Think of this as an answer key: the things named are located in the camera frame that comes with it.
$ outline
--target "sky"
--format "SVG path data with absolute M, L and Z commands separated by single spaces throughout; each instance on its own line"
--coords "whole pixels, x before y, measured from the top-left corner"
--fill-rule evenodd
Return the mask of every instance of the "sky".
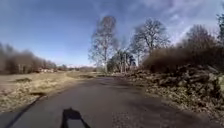
M 217 34 L 222 0 L 0 0 L 0 42 L 68 66 L 88 59 L 97 21 L 112 15 L 118 38 L 131 38 L 146 19 L 160 20 L 172 43 L 194 25 Z

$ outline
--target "shrub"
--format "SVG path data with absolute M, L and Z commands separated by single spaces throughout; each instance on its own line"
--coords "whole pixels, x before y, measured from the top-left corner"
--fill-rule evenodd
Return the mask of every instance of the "shrub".
M 22 78 L 22 79 L 16 79 L 14 82 L 21 82 L 21 83 L 25 83 L 25 82 L 31 82 L 32 80 L 30 78 Z
M 88 66 L 83 66 L 83 67 L 79 67 L 78 71 L 80 72 L 96 72 L 96 68 L 95 67 L 88 67 Z
M 143 68 L 153 72 L 170 72 L 191 64 L 213 66 L 224 71 L 224 48 L 201 26 L 194 26 L 187 38 L 175 47 L 154 50 L 143 62 Z

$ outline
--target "field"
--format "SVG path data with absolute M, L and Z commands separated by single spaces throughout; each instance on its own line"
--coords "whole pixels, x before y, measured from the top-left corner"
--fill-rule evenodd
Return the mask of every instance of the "field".
M 81 72 L 1 75 L 0 112 L 21 107 L 33 102 L 40 94 L 49 96 L 95 76 Z

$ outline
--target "bare tree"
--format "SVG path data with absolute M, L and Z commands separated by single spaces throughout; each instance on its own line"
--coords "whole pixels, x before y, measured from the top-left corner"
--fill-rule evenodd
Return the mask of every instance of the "bare tree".
M 135 42 L 144 43 L 148 53 L 156 48 L 166 47 L 170 41 L 166 34 L 166 28 L 158 20 L 148 19 L 135 30 Z
M 125 49 L 126 44 L 127 44 L 127 42 L 126 42 L 125 37 L 123 37 L 122 41 L 118 41 L 116 39 L 116 41 L 113 43 L 113 49 L 114 49 L 114 52 L 115 52 L 114 55 L 117 55 L 117 57 L 119 58 L 119 59 L 117 59 L 117 63 L 120 66 L 119 70 L 120 70 L 121 73 L 123 72 L 123 65 L 124 65 L 123 62 L 126 62 L 125 60 L 123 60 L 123 59 L 126 59 L 125 58 L 126 54 L 122 54 L 123 52 L 127 51 L 127 49 Z
M 63 65 L 61 65 L 61 66 L 58 67 L 58 70 L 60 70 L 60 71 L 67 71 L 68 70 L 68 67 L 63 64 Z
M 197 53 L 199 50 L 206 50 L 215 46 L 216 41 L 202 25 L 194 25 L 181 45 L 180 47 L 184 47 L 189 52 Z
M 51 61 L 36 57 L 31 51 L 19 52 L 10 45 L 0 43 L 0 73 L 31 73 L 39 72 L 40 68 L 55 69 Z
M 224 14 L 218 15 L 219 34 L 218 40 L 221 46 L 224 46 Z
M 140 62 L 140 57 L 142 56 L 143 52 L 144 52 L 144 45 L 142 42 L 136 40 L 136 38 L 134 37 L 134 39 L 132 40 L 131 44 L 130 44 L 130 52 L 136 56 L 137 58 L 137 64 L 139 66 L 139 62 Z
M 133 55 L 127 51 L 118 51 L 111 59 L 109 59 L 107 64 L 110 72 L 122 72 L 123 69 L 125 71 L 130 70 L 132 66 L 135 66 L 135 59 Z
M 111 56 L 115 43 L 116 19 L 113 16 L 105 16 L 92 36 L 92 46 L 90 49 L 90 59 L 97 65 L 103 65 L 107 72 L 107 61 Z

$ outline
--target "asphalt road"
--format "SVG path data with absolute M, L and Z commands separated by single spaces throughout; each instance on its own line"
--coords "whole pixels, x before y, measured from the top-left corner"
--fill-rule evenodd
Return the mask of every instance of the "asphalt road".
M 1 128 L 218 128 L 117 78 L 88 80 L 60 94 L 0 115 Z

